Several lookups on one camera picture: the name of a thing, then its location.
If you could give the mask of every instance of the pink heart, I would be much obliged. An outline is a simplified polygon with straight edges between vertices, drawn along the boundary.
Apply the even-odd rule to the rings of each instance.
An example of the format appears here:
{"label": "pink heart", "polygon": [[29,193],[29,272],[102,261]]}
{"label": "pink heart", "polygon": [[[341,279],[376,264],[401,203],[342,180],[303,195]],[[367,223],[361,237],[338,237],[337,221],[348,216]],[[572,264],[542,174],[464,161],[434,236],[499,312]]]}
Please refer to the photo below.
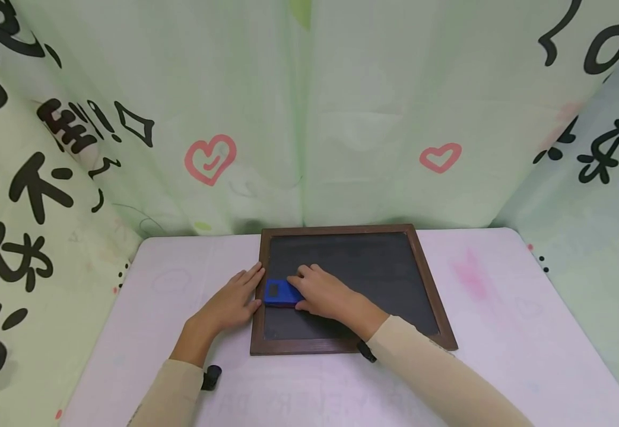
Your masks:
{"label": "pink heart", "polygon": [[[447,159],[447,161],[445,161],[441,165],[438,165],[437,163],[431,161],[428,158],[429,156],[442,157],[445,154],[447,154],[448,151],[452,152],[452,156],[450,156]],[[457,160],[459,160],[460,156],[461,156],[461,145],[454,143],[454,142],[450,142],[449,144],[444,144],[440,148],[436,148],[436,147],[426,148],[421,153],[421,157],[418,157],[418,161],[421,162],[421,165],[427,167],[431,171],[437,172],[438,174],[444,174],[444,172],[448,171],[449,168],[452,167],[453,164],[456,163]]]}
{"label": "pink heart", "polygon": [[[228,145],[228,154],[224,161],[220,162],[221,157],[216,156],[212,158],[210,162],[202,165],[202,169],[207,172],[216,169],[214,175],[210,178],[203,174],[203,172],[200,172],[198,168],[193,164],[193,156],[195,156],[196,151],[201,149],[203,152],[205,152],[205,156],[207,156],[207,159],[209,160],[214,153],[214,148],[216,147],[216,144],[220,142]],[[219,175],[221,175],[222,172],[229,165],[231,165],[231,163],[233,163],[234,159],[236,159],[236,143],[233,142],[231,136],[219,134],[215,135],[212,139],[210,139],[209,143],[205,141],[194,142],[193,145],[191,145],[191,147],[188,148],[188,151],[185,153],[185,158],[183,159],[183,162],[185,163],[185,169],[188,170],[188,173],[191,174],[193,178],[197,179],[203,184],[214,186],[216,184],[216,181],[219,179]]]}

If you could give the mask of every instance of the wooden chalkboard frame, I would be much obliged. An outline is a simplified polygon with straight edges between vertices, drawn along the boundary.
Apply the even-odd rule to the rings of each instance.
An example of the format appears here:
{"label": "wooden chalkboard frame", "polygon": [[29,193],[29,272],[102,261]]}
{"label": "wooden chalkboard frame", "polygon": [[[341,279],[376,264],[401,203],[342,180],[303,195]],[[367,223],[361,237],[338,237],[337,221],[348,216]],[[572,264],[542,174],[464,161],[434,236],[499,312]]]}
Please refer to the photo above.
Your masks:
{"label": "wooden chalkboard frame", "polygon": [[[428,336],[437,345],[447,350],[457,350],[458,345],[452,326],[449,324],[445,308],[440,300],[435,281],[428,268],[426,256],[423,255],[421,243],[418,241],[416,229],[412,224],[393,225],[350,225],[337,227],[311,228],[265,228],[262,230],[259,243],[259,261],[268,270],[269,247],[271,239],[278,235],[331,235],[331,234],[369,234],[369,233],[404,233],[407,235],[411,251],[413,252],[418,273],[421,275],[426,288],[428,300],[435,316],[439,333]],[[255,298],[263,299],[264,283],[267,275],[260,281],[255,291]],[[313,353],[343,353],[357,352],[358,337],[352,338],[321,338],[316,340],[264,340],[265,307],[261,305],[252,316],[252,336],[250,338],[250,355],[302,355]]]}

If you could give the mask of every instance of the beige sleeve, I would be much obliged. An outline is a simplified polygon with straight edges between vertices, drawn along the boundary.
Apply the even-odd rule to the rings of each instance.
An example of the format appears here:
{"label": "beige sleeve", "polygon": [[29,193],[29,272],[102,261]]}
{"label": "beige sleeve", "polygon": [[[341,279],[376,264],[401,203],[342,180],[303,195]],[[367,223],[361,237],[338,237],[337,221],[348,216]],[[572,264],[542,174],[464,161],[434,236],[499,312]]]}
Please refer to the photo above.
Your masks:
{"label": "beige sleeve", "polygon": [[128,427],[191,427],[201,386],[201,368],[183,361],[167,360]]}
{"label": "beige sleeve", "polygon": [[367,345],[449,426],[532,425],[490,383],[399,317],[385,320]]}

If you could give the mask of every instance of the table surface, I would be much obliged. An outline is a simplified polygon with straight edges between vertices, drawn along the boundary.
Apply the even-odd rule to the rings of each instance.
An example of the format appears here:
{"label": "table surface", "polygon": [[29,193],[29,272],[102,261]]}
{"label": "table surface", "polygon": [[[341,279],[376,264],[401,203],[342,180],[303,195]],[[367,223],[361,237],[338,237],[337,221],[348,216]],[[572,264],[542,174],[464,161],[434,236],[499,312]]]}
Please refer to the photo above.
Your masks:
{"label": "table surface", "polygon": [[[418,231],[459,350],[535,426],[619,426],[619,386],[512,230]],[[125,426],[183,322],[259,257],[259,235],[149,238],[138,250],[61,425]],[[218,338],[222,367],[196,426],[443,426],[359,354],[250,356],[250,327]]]}

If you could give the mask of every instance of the chalkboard eraser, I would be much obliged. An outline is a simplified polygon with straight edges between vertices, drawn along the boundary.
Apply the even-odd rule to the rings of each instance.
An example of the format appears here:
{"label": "chalkboard eraser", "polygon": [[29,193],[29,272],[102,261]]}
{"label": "chalkboard eraser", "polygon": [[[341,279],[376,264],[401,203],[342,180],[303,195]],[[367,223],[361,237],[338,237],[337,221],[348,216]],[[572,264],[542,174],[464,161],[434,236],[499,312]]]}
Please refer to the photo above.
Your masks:
{"label": "chalkboard eraser", "polygon": [[304,300],[301,293],[288,280],[267,280],[264,288],[264,305],[270,307],[295,307]]}

